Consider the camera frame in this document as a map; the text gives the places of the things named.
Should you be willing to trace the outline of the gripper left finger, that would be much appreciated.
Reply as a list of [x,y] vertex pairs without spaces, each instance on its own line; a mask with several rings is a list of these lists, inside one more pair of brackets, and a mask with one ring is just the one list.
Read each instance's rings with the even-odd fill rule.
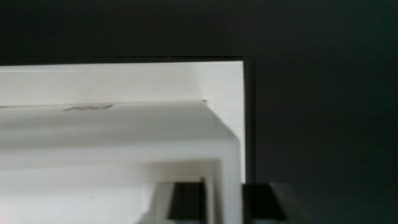
[[204,179],[160,182],[153,195],[155,224],[210,224]]

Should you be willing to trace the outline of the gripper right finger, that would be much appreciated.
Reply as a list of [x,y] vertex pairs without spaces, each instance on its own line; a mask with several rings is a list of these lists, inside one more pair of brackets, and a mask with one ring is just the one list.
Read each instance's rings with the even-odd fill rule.
[[247,183],[242,196],[244,224],[315,224],[288,184]]

